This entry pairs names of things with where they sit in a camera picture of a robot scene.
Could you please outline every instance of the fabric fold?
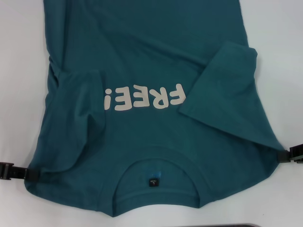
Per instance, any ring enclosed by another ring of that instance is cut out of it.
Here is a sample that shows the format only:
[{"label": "fabric fold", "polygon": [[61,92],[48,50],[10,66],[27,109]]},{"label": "fabric fold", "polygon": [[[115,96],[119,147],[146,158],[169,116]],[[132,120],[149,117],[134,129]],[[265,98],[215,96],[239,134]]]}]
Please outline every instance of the fabric fold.
[{"label": "fabric fold", "polygon": [[242,139],[283,150],[257,94],[256,58],[254,49],[226,42],[196,81],[179,112]]}]

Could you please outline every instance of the white surface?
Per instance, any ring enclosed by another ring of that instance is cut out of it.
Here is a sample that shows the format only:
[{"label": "white surface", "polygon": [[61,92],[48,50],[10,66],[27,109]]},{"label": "white surface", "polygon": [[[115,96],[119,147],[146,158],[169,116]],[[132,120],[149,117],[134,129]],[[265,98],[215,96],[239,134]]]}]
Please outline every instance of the white surface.
[{"label": "white surface", "polygon": [[[258,92],[285,148],[303,143],[303,1],[241,1],[258,51]],[[44,112],[48,54],[42,0],[0,0],[0,160],[27,166]],[[303,164],[283,164],[260,184],[201,209],[153,205],[117,218],[55,204],[22,180],[0,182],[1,227],[172,227],[254,223],[299,227]]]}]

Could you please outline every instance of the black clip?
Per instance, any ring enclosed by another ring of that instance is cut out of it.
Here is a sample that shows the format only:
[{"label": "black clip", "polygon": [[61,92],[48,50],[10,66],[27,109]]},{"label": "black clip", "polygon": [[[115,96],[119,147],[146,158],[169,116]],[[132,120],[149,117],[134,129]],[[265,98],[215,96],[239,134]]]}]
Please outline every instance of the black clip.
[{"label": "black clip", "polygon": [[290,151],[280,151],[278,152],[278,160],[280,163],[286,163],[294,161],[296,163],[303,163],[303,144],[291,147]]},{"label": "black clip", "polygon": [[13,163],[0,162],[0,179],[10,180],[11,178],[37,181],[39,171],[13,166]]},{"label": "black clip", "polygon": [[9,172],[10,168],[13,166],[13,163],[0,162],[0,179],[1,180],[10,180]]}]

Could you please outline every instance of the white lettering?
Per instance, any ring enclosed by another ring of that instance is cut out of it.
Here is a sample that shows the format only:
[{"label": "white lettering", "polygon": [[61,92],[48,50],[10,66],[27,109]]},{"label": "white lettering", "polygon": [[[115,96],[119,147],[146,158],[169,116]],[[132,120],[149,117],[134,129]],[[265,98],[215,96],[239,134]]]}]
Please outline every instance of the white lettering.
[{"label": "white lettering", "polygon": [[[112,90],[108,88],[108,89],[105,90],[105,93],[107,95],[110,95],[112,93]],[[110,108],[110,100],[111,100],[110,96],[105,96],[104,97],[104,109],[105,110],[108,110]]]},{"label": "white lettering", "polygon": [[164,109],[164,108],[166,108],[166,107],[169,106],[169,99],[168,99],[168,97],[167,97],[167,92],[166,92],[166,89],[165,89],[165,88],[161,87],[161,88],[160,88],[160,93],[161,93],[161,94],[159,94],[159,93],[158,93],[156,90],[154,90],[154,89],[151,89],[151,90],[150,90],[150,94],[153,95],[153,96],[155,96],[155,99],[153,100],[153,105],[154,105],[154,107],[156,107],[157,109]]},{"label": "white lettering", "polygon": [[181,84],[177,84],[176,89],[177,89],[176,91],[172,91],[169,93],[169,95],[171,97],[177,97],[177,96],[179,97],[177,99],[172,99],[170,101],[170,104],[172,104],[172,105],[179,105],[179,104],[183,103],[186,98]]},{"label": "white lettering", "polygon": [[119,87],[116,88],[116,93],[123,93],[122,96],[118,96],[115,98],[116,102],[124,102],[124,105],[116,105],[115,110],[124,111],[130,110],[132,106],[131,95],[129,93],[129,87]]},{"label": "white lettering", "polygon": [[135,98],[142,98],[142,101],[134,101],[134,107],[145,107],[150,106],[150,101],[148,99],[148,89],[147,87],[141,87],[134,85],[134,88],[140,90],[141,92],[134,92]]}]

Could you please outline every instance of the size tag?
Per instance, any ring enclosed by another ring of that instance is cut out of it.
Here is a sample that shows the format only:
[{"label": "size tag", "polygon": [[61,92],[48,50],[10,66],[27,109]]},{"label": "size tag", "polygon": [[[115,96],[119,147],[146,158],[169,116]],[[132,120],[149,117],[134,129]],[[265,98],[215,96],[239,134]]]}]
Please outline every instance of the size tag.
[{"label": "size tag", "polygon": [[151,178],[150,187],[158,187],[158,186],[159,186],[159,178]]}]

